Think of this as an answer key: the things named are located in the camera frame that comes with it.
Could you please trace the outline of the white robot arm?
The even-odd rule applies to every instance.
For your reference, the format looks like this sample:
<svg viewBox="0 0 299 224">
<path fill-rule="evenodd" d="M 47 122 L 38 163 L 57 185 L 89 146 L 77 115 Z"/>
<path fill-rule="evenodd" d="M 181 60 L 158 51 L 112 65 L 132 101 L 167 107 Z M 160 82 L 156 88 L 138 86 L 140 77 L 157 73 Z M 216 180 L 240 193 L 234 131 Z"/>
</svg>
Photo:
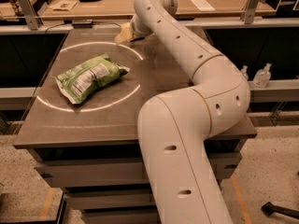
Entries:
<svg viewBox="0 0 299 224">
<path fill-rule="evenodd" d="M 154 34 L 191 86 L 158 94 L 138 114 L 139 145 L 162 224 L 234 224 L 204 142 L 242 120 L 249 84 L 220 51 L 175 20 L 178 0 L 134 0 L 117 42 Z"/>
</svg>

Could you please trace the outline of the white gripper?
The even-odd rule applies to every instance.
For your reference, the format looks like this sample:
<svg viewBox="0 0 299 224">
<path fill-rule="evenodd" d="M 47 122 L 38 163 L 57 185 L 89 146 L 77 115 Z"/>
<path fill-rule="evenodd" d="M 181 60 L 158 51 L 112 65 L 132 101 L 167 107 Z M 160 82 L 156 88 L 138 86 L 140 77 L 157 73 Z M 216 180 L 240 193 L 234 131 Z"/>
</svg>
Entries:
<svg viewBox="0 0 299 224">
<path fill-rule="evenodd" d="M 121 25 L 120 33 L 115 37 L 115 43 L 120 44 L 127 40 L 132 40 L 135 37 L 146 37 L 151 35 L 151 29 L 146 26 L 142 20 L 135 14 L 130 23 Z"/>
</svg>

